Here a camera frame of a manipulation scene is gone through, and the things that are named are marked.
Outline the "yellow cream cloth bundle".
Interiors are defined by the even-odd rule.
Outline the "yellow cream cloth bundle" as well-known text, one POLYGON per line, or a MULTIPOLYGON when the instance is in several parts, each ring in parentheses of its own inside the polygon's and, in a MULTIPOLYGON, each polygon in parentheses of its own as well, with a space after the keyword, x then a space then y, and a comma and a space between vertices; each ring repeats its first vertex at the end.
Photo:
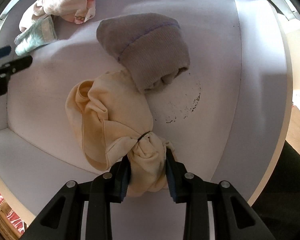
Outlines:
POLYGON ((128 196, 166 188, 166 152, 174 148, 153 132, 153 115, 146 97, 138 91, 128 70, 78 83, 67 97, 65 111, 93 168, 106 171, 128 157, 128 196))

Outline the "teal fluffy sock bundle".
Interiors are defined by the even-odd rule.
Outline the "teal fluffy sock bundle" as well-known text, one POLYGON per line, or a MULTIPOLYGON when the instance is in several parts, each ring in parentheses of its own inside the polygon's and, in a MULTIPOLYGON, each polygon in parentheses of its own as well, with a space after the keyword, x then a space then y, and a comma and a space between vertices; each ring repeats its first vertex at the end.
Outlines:
POLYGON ((15 53, 17 56, 24 56, 41 46, 57 41, 57 39, 53 18, 48 15, 34 22, 15 38, 15 53))

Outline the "grey lilac sock roll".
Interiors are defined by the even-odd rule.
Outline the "grey lilac sock roll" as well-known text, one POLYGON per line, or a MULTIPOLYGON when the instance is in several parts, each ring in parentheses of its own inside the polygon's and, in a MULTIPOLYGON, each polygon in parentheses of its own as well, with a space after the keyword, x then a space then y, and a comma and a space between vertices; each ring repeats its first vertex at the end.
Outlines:
POLYGON ((177 20, 157 13, 102 20, 96 37, 130 72, 139 92, 169 85, 190 67, 190 54, 177 20))

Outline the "red cloth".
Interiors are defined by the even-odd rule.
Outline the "red cloth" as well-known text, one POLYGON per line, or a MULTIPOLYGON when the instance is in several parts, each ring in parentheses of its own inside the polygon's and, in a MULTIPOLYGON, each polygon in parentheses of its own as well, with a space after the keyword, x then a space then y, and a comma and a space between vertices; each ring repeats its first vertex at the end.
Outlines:
POLYGON ((27 224, 15 213, 0 193, 0 234, 4 239, 19 239, 27 224))

